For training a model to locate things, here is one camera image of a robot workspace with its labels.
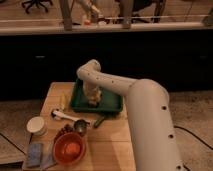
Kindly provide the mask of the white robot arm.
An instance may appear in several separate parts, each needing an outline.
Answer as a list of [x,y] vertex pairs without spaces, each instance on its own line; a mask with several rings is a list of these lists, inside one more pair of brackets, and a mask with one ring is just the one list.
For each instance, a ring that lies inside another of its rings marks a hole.
[[184,171],[167,90],[151,79],[111,75],[100,69],[100,63],[92,59],[76,74],[125,98],[136,171]]

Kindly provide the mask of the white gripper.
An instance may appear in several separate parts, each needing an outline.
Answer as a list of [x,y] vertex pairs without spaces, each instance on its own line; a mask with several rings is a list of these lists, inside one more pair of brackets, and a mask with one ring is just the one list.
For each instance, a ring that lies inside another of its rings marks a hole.
[[84,82],[83,93],[87,98],[89,104],[97,104],[101,100],[102,92],[97,85]]

